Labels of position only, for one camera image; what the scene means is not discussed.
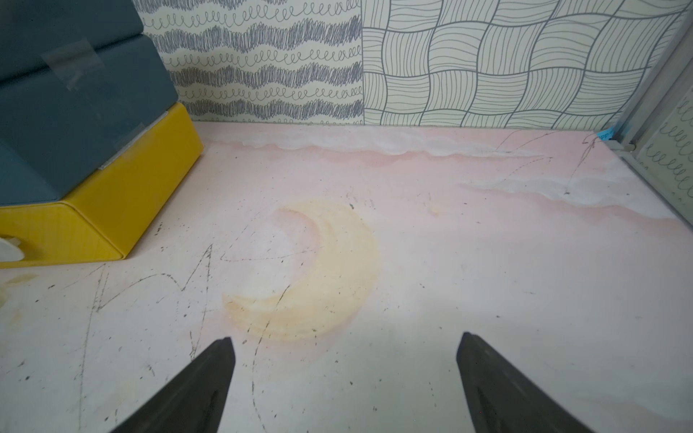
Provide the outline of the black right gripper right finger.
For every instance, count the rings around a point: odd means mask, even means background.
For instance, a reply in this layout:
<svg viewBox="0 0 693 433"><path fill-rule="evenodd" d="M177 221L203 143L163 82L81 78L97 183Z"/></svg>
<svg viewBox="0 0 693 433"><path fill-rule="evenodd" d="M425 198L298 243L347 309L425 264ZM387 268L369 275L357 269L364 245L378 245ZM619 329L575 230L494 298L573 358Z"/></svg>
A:
<svg viewBox="0 0 693 433"><path fill-rule="evenodd" d="M485 340L463 334L456 355L476 432L590 433Z"/></svg>

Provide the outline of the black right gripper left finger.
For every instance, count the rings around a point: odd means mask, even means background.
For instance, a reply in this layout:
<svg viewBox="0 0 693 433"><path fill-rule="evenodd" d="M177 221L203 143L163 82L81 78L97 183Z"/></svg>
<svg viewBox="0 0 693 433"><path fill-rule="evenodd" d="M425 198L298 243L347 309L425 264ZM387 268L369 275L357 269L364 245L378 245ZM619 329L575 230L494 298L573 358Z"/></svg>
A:
<svg viewBox="0 0 693 433"><path fill-rule="evenodd" d="M114 431L217 432L235 364L231 338L214 341Z"/></svg>

